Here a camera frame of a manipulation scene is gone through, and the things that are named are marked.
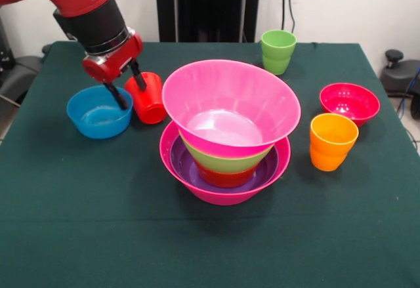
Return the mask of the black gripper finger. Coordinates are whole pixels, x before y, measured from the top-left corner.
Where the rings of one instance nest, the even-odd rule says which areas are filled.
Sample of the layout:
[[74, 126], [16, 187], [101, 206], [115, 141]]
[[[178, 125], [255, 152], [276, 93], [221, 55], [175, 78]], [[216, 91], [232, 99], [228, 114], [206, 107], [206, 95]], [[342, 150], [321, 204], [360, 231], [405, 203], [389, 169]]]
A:
[[129, 102], [127, 98], [124, 94], [119, 92], [119, 90], [113, 83], [103, 82], [102, 84], [111, 93], [121, 110], [126, 111], [129, 109]]
[[129, 67], [133, 73], [133, 77], [137, 83], [137, 86], [140, 88], [140, 90], [145, 91], [147, 88], [147, 84], [142, 76], [138, 62], [136, 60], [131, 60], [129, 62]]

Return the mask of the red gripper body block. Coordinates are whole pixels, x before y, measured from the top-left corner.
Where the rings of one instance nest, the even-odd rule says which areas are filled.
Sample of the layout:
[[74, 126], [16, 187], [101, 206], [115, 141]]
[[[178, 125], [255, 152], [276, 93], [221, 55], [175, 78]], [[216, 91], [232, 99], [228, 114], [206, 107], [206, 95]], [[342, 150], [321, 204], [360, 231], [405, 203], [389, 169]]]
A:
[[136, 60], [143, 49], [139, 34], [128, 28], [128, 39], [120, 46], [102, 56], [86, 56], [82, 65], [88, 75], [99, 83], [112, 83]]

